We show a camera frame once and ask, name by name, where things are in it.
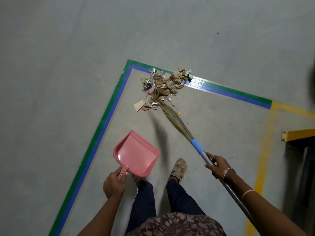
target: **floral pattern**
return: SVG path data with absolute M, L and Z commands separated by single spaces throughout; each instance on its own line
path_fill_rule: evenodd
M 222 226 L 207 215 L 169 213 L 145 221 L 126 236 L 226 236 Z

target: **bracelet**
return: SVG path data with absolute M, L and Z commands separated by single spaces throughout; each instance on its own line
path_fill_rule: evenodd
M 224 180 L 225 178 L 225 175 L 226 173 L 229 171 L 229 170 L 233 170 L 235 172 L 235 170 L 233 168 L 227 168 L 223 173 L 222 173 L 222 179 Z
M 243 200 L 243 197 L 244 197 L 248 192 L 250 192 L 250 191 L 255 191 L 255 190 L 251 189 L 251 190 L 246 191 L 246 192 L 242 195 L 241 200 Z

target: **broom bristles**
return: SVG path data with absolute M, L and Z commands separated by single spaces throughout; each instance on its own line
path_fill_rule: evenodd
M 188 128 L 185 126 L 183 121 L 180 119 L 179 115 L 167 104 L 163 103 L 157 96 L 153 96 L 155 101 L 160 103 L 163 113 L 168 118 L 168 120 L 176 127 L 176 129 L 189 141 L 191 142 L 194 137 Z

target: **person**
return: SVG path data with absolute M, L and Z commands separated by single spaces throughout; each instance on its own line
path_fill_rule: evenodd
M 215 178 L 223 179 L 242 200 L 265 236 L 306 236 L 280 210 L 246 184 L 221 156 L 207 153 L 215 166 L 205 164 Z M 186 162 L 178 159 L 166 184 L 171 213 L 157 216 L 153 187 L 146 178 L 135 177 L 138 185 L 132 205 L 126 236 L 135 235 L 226 235 L 222 226 L 207 216 L 195 200 L 180 185 L 187 170 Z M 79 236 L 109 236 L 126 185 L 126 176 L 121 179 L 119 167 L 106 178 L 103 191 L 108 198 L 97 215 L 78 234 Z

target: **leg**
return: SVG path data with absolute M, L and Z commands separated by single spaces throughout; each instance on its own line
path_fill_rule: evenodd
M 132 204 L 126 234 L 138 228 L 148 218 L 156 217 L 153 186 L 144 180 L 139 181 L 135 201 Z
M 166 184 L 171 211 L 189 215 L 205 214 L 195 200 L 179 184 L 184 177 L 186 169 L 186 162 L 181 158 L 178 159 Z

